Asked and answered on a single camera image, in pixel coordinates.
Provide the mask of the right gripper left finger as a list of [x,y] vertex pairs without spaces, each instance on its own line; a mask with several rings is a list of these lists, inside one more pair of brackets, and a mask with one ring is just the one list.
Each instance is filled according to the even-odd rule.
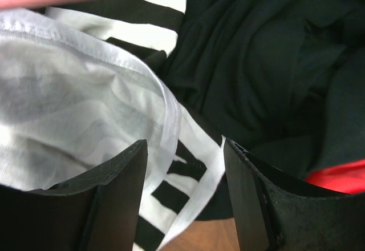
[[131,250],[147,158],[139,140],[50,189],[1,186],[1,249]]

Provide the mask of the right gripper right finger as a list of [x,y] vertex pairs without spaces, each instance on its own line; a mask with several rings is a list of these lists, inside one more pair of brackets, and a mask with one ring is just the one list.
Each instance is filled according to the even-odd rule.
[[321,188],[224,145],[241,250],[363,250],[364,194]]

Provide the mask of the black white striped tank top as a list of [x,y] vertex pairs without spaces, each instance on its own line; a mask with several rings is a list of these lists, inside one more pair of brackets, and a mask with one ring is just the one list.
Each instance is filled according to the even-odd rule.
[[1,11],[1,184],[49,189],[148,144],[134,250],[220,213],[225,138],[157,76],[186,0],[95,0]]

